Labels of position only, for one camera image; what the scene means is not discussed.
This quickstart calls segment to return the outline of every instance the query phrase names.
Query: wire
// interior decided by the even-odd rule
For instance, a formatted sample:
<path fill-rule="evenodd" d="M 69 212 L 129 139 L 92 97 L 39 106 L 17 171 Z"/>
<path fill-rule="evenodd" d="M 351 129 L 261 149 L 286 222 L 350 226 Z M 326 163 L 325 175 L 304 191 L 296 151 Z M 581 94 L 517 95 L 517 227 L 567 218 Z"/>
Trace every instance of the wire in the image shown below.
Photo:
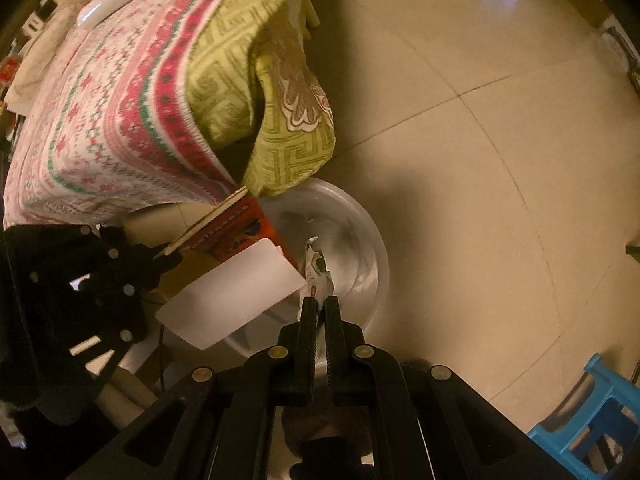
<path fill-rule="evenodd" d="M 160 333 L 158 335 L 158 360 L 160 361 L 160 390 L 164 393 L 164 359 L 162 358 L 162 340 L 164 339 L 164 325 L 160 325 Z"/>

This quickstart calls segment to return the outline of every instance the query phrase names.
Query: white card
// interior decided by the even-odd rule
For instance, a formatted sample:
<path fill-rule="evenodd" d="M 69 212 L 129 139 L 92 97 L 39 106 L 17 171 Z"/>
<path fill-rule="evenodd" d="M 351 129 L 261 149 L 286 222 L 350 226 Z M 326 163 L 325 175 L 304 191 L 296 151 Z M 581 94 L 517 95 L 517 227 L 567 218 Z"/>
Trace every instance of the white card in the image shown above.
<path fill-rule="evenodd" d="M 156 318 L 205 350 L 305 283 L 279 248 L 263 238 L 190 283 L 156 312 Z"/>

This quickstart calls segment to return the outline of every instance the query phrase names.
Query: floor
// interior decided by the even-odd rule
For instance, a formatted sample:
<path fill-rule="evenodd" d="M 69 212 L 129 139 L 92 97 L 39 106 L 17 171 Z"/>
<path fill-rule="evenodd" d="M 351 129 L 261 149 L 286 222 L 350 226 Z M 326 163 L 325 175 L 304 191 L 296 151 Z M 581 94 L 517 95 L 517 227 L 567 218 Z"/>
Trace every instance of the floor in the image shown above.
<path fill-rule="evenodd" d="M 640 98 L 596 31 L 566 0 L 312 1 L 305 49 L 338 139 L 318 176 L 367 209 L 390 261 L 370 342 L 449 365 L 524 431 L 594 352 L 629 377 Z M 199 218 L 154 214 L 139 233 Z M 185 359 L 241 363 L 165 338 Z"/>

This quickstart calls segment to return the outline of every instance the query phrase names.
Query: screw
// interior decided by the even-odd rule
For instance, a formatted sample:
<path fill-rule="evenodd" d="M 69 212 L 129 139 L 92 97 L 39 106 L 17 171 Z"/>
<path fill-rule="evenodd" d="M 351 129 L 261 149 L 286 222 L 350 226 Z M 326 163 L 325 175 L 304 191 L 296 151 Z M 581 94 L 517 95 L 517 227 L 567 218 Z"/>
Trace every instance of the screw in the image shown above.
<path fill-rule="evenodd" d="M 120 339 L 122 339 L 125 343 L 130 343 L 133 339 L 133 334 L 130 330 L 127 329 L 120 330 Z"/>
<path fill-rule="evenodd" d="M 213 372 L 208 368 L 198 368 L 191 374 L 191 379 L 197 383 L 206 383 L 213 377 Z"/>
<path fill-rule="evenodd" d="M 353 354 L 360 359 L 369 359 L 373 355 L 373 348 L 369 345 L 356 346 L 353 349 Z"/>
<path fill-rule="evenodd" d="M 288 354 L 289 354 L 289 350 L 284 348 L 284 346 L 276 345 L 269 348 L 269 357 L 271 359 L 282 359 L 283 357 L 286 357 Z"/>
<path fill-rule="evenodd" d="M 436 365 L 431 369 L 431 377 L 437 381 L 446 381 L 451 377 L 451 370 L 446 366 Z"/>

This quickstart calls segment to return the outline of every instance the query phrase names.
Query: yellow green patterned cloth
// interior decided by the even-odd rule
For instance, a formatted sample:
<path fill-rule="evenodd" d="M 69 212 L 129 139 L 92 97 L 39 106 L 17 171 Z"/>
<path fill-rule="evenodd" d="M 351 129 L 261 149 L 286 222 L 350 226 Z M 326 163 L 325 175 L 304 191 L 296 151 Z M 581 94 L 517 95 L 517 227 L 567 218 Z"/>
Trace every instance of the yellow green patterned cloth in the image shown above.
<path fill-rule="evenodd" d="M 224 0 L 191 51 L 186 98 L 219 160 L 255 196 L 314 174 L 334 121 L 306 66 L 303 0 Z"/>

